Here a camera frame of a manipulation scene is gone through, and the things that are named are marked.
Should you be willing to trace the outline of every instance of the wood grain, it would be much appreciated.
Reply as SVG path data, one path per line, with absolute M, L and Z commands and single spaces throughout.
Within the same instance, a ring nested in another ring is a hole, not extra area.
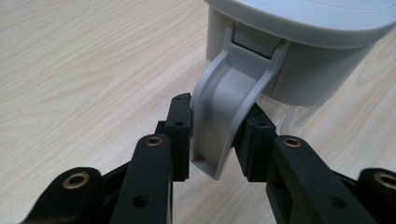
M 0 2 L 0 223 L 16 223 L 63 171 L 131 159 L 170 99 L 205 70 L 204 1 Z M 396 30 L 302 128 L 336 171 L 396 171 Z M 191 166 L 175 223 L 274 223 L 264 184 L 234 155 L 214 181 Z

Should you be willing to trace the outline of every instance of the white lid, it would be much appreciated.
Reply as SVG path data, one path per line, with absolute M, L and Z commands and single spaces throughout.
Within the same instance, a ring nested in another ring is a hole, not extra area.
M 271 35 L 325 48 L 374 43 L 396 23 L 396 0 L 205 0 Z

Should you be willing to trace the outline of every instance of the light wood tabletop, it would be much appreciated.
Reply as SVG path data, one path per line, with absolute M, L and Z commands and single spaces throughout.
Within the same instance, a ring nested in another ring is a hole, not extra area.
M 0 1 L 0 223 L 21 222 L 47 185 L 79 166 L 102 174 L 192 92 L 206 67 L 207 5 L 195 1 Z M 305 126 L 337 172 L 396 171 L 396 30 Z M 220 181 L 191 165 L 174 223 L 274 223 L 265 184 L 233 154 Z

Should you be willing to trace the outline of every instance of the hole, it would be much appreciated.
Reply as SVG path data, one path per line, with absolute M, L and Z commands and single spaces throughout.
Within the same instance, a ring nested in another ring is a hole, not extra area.
M 346 207 L 347 207 L 346 202 L 344 202 L 342 199 L 340 199 L 340 198 L 338 198 L 338 197 L 331 196 L 331 197 L 329 198 L 329 200 L 330 200 L 330 203 L 332 204 L 332 207 L 334 207 L 334 208 L 343 209 L 343 208 L 346 208 Z
M 146 139 L 146 145 L 149 147 L 156 147 L 163 143 L 163 140 L 159 137 L 150 137 Z
M 289 147 L 300 147 L 301 142 L 295 138 L 285 138 L 283 139 L 283 143 Z
M 135 208 L 144 208 L 149 205 L 149 196 L 140 195 L 134 198 L 134 207 Z
M 393 175 L 388 175 L 385 173 L 375 173 L 374 179 L 387 188 L 396 189 L 396 177 Z
M 62 185 L 65 189 L 78 189 L 84 186 L 89 179 L 90 175 L 88 175 L 86 172 L 76 173 L 67 177 Z

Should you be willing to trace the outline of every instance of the plastic container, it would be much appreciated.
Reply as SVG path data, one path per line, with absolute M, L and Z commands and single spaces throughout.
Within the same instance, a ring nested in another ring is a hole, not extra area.
M 295 134 L 396 22 L 396 0 L 205 1 L 211 64 L 191 98 L 191 161 L 215 179 L 256 100 Z

